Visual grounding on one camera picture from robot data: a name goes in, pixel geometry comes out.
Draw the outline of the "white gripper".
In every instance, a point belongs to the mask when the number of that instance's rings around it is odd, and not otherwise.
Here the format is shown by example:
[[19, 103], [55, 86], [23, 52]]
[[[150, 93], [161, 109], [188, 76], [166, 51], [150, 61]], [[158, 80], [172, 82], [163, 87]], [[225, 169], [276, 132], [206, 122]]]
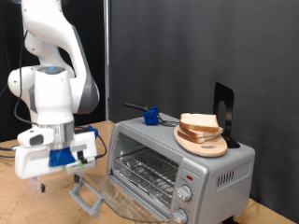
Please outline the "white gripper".
[[[15, 154], [15, 173], [21, 179], [65, 171], [67, 174], [79, 173], [96, 166], [95, 134], [93, 132], [75, 135], [69, 147], [50, 149], [49, 146], [19, 146]], [[74, 175], [74, 182], [80, 182], [80, 176]], [[38, 178], [36, 188], [45, 192], [46, 186]]]

